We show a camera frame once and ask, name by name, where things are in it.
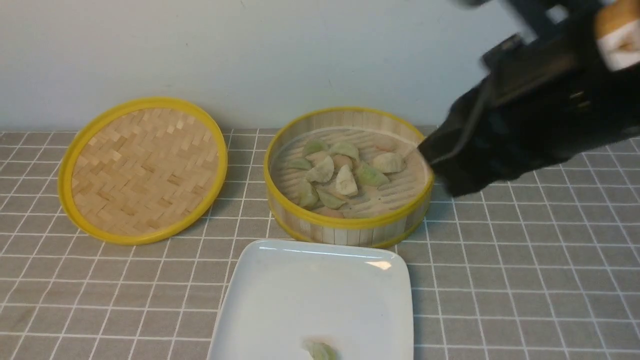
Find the square plate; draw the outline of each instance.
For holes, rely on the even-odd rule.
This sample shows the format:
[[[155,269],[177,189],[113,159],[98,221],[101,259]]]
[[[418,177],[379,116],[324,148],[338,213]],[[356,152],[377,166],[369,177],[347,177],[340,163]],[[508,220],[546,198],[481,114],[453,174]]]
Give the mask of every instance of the square plate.
[[[341,360],[413,359],[406,263],[386,250],[256,241],[218,314],[210,360],[309,360],[307,339]]]

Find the steamer basket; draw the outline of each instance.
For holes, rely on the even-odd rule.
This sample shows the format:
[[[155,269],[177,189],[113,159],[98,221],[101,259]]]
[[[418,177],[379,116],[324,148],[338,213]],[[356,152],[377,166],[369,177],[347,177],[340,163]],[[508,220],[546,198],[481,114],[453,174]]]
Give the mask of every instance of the steamer basket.
[[[209,209],[227,173],[215,121],[179,99],[153,97],[98,116],[69,146],[58,193],[89,235],[143,245],[185,229]]]
[[[310,138],[328,144],[351,142],[362,161],[382,153],[374,144],[379,136],[396,140],[395,152],[406,160],[406,170],[389,174],[391,183],[378,189],[360,186],[340,210],[346,218],[332,218],[296,204],[296,187],[304,171],[285,164],[301,156]],[[281,129],[265,155],[264,177],[271,212],[280,226],[297,240],[386,248],[411,234],[429,207],[433,174],[417,151],[424,136],[411,124],[391,114],[363,108],[331,108],[304,115]],[[318,188],[329,190],[335,182]]]

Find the yellow rim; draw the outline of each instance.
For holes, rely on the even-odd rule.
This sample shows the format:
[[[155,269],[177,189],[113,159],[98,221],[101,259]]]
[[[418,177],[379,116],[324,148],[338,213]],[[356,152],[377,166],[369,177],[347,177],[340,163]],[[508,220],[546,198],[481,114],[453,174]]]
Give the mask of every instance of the yellow rim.
[[[369,229],[372,227],[388,225],[388,224],[391,224],[392,222],[396,222],[400,220],[406,215],[409,215],[412,211],[418,208],[418,206],[420,206],[420,204],[422,204],[427,199],[427,196],[429,195],[433,187],[433,176],[429,178],[427,185],[424,187],[423,191],[421,191],[420,194],[413,201],[411,201],[407,205],[404,205],[402,208],[399,208],[396,211],[393,211],[388,214],[384,214],[379,217],[374,217],[374,218],[336,219],[336,218],[326,217],[326,216],[322,216],[320,214],[311,212],[309,210],[303,209],[298,205],[294,204],[289,199],[287,199],[287,197],[282,195],[280,190],[278,190],[275,183],[271,179],[271,174],[269,173],[270,164],[268,162],[268,159],[269,159],[269,155],[271,154],[271,151],[273,150],[273,144],[276,142],[278,137],[282,135],[282,133],[287,131],[290,127],[292,127],[299,121],[302,121],[313,115],[326,113],[330,111],[368,111],[371,113],[384,115],[386,117],[394,119],[395,121],[400,122],[401,124],[405,125],[407,128],[411,129],[414,133],[418,134],[421,139],[424,139],[424,135],[418,129],[416,129],[415,126],[409,124],[407,121],[400,119],[399,117],[391,115],[389,113],[385,113],[384,111],[375,110],[375,109],[357,108],[357,107],[328,108],[328,109],[314,111],[306,115],[302,115],[297,119],[293,120],[292,122],[290,122],[287,126],[283,127],[276,133],[276,135],[273,137],[273,140],[269,144],[269,147],[267,148],[267,152],[264,155],[264,163],[266,164],[266,166],[264,167],[264,180],[267,184],[267,189],[274,196],[276,201],[279,204],[281,204],[288,212],[292,213],[298,218],[301,218],[310,222],[311,224],[336,227],[339,229]]]
[[[91,225],[91,223],[86,221],[76,207],[71,192],[71,179],[73,177],[74,166],[84,146],[104,126],[109,124],[111,121],[114,121],[115,119],[121,117],[122,115],[146,108],[171,108],[179,110],[196,117],[209,128],[213,135],[213,138],[218,144],[218,156],[220,157],[216,179],[211,190],[202,200],[200,205],[198,205],[198,207],[196,207],[196,209],[191,214],[189,214],[189,216],[182,219],[180,222],[177,222],[176,224],[173,224],[163,230],[156,231],[155,233],[145,234],[143,236],[122,236],[107,233],[106,231],[98,229],[97,227]],[[227,176],[227,163],[227,148],[225,145],[225,139],[222,136],[222,132],[220,131],[220,128],[218,127],[216,122],[203,109],[200,109],[198,106],[195,106],[190,102],[180,99],[172,99],[169,97],[148,97],[144,99],[137,99],[118,105],[106,111],[105,113],[91,121],[82,131],[78,133],[71,145],[69,145],[69,148],[65,153],[65,157],[62,159],[62,163],[60,165],[60,172],[58,174],[58,195],[60,197],[62,208],[69,216],[69,219],[71,219],[71,221],[76,226],[78,226],[87,234],[104,241],[117,243],[119,245],[144,245],[169,238],[186,229],[187,227],[189,227],[189,225],[198,220],[202,216],[202,214],[204,214],[204,212],[209,209],[215,198],[220,193],[222,184],[224,183],[225,177]]]
[[[429,206],[427,206],[427,208],[424,210],[424,213],[422,214],[422,217],[424,218],[424,215],[426,215],[427,210],[429,209]],[[306,236],[297,233],[296,231],[293,231],[289,226],[287,226],[283,221],[280,221],[280,217],[277,215],[273,215],[273,217],[276,219],[276,222],[278,223],[278,225],[280,225],[280,227],[287,232],[287,234],[291,235],[292,238],[298,240],[298,241],[305,241],[308,243],[318,243],[318,241],[314,241],[311,240],[310,238],[307,238]],[[392,238],[391,240],[387,240],[383,243],[379,243],[379,244],[375,244],[375,245],[371,245],[371,247],[374,247],[376,249],[386,249],[389,247],[394,246],[395,244],[399,243],[400,241],[403,241],[404,239],[406,239],[409,235],[411,235],[412,232],[414,232],[418,226],[420,226],[422,222],[418,221],[417,223],[415,223],[413,226],[411,226],[409,228],[409,230],[405,231],[404,233],[400,234],[400,236],[396,236],[395,238]]]

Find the white dumpling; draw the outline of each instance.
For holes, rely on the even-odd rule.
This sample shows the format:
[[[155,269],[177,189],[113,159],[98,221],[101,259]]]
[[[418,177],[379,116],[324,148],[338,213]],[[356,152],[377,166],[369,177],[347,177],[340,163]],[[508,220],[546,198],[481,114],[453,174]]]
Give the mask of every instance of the white dumpling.
[[[374,146],[378,150],[390,152],[396,149],[397,144],[391,136],[379,134],[374,138]]]
[[[402,156],[395,152],[385,152],[384,154],[376,156],[371,165],[384,174],[400,172],[406,167]]]
[[[338,175],[335,177],[335,189],[342,195],[358,195],[358,185],[353,178],[349,165],[343,165],[338,171]]]
[[[330,218],[344,218],[344,214],[340,210],[334,210],[330,208],[319,208],[314,210],[315,213]]]
[[[312,183],[326,183],[333,177],[333,160],[327,156],[307,172],[306,178]]]
[[[351,170],[353,170],[353,160],[351,160],[351,158],[346,155],[333,155],[333,164],[338,170],[341,169],[344,165],[347,165]]]
[[[314,152],[313,154],[305,156],[305,159],[311,161],[311,164],[313,166],[316,166],[320,164],[320,161],[323,161],[324,158],[326,158],[328,155],[329,155],[328,151],[322,150],[322,151]]]

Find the white wall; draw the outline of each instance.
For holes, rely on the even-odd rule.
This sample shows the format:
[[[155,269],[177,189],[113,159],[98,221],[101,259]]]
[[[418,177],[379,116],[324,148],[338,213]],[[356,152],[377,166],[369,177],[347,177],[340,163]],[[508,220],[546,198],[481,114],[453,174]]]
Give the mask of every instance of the white wall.
[[[223,127],[338,105],[439,124],[519,29],[498,1],[2,0],[0,129],[79,129],[153,95]]]

